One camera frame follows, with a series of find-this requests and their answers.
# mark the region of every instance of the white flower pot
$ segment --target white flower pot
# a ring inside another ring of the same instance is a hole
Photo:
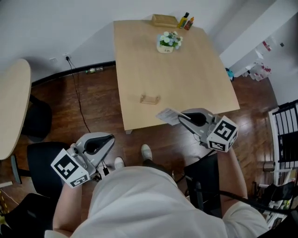
[[[173,48],[174,48],[174,47],[171,47],[171,46],[161,46],[161,45],[157,45],[156,47],[157,47],[158,52],[163,53],[163,54],[172,53]]]

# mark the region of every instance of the sneaker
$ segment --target sneaker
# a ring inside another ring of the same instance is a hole
[[[147,160],[147,159],[152,160],[152,152],[148,145],[146,144],[142,145],[141,151],[142,151],[142,156],[144,160]]]
[[[124,164],[123,159],[121,157],[115,158],[114,165],[115,165],[115,169],[120,169],[120,168],[125,167],[125,164]]]

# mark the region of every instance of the wooden table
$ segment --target wooden table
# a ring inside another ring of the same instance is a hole
[[[170,54],[156,49],[158,34],[177,31],[182,46]],[[212,113],[239,109],[226,70],[203,29],[155,27],[146,20],[114,22],[115,58],[124,129],[155,126],[167,107]],[[141,94],[160,95],[157,105],[140,103]]]
[[[31,91],[31,69],[17,60],[0,75],[0,159],[14,150],[23,127]]]

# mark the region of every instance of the white fabric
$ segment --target white fabric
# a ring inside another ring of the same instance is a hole
[[[74,238],[250,238],[268,230],[262,215],[238,202],[219,219],[196,209],[166,173],[125,167],[96,186],[88,219]],[[46,238],[61,238],[47,231]]]

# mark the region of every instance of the wooden floor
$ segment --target wooden floor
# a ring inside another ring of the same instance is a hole
[[[121,156],[126,166],[141,165],[140,148],[146,143],[152,149],[153,161],[169,170],[174,170],[178,178],[185,165],[197,161],[208,152],[199,146],[193,135],[181,125],[153,126],[134,130],[131,135],[126,135],[114,66],[95,74],[87,75],[82,72],[79,77],[82,112],[91,132],[109,132],[116,138],[113,149],[105,159],[107,164],[113,164],[114,158]],[[250,192],[251,183],[263,178],[262,161],[270,160],[273,156],[268,111],[275,108],[277,103],[268,79],[256,82],[250,78],[240,77],[232,84],[240,110],[225,115],[240,126],[234,149]],[[53,111],[52,129],[45,141],[72,144],[88,132],[80,114],[71,75],[33,87],[32,95],[47,102]],[[28,138],[21,135],[14,151],[21,169],[28,168],[26,159],[28,144],[31,144]],[[1,182],[14,181],[9,159],[0,163],[0,175]],[[15,201],[3,195],[10,210],[15,208],[28,193],[35,192],[30,178],[22,177],[22,180],[22,185],[14,184],[3,188],[3,191]],[[83,186],[84,218],[88,213],[95,184],[88,182]]]

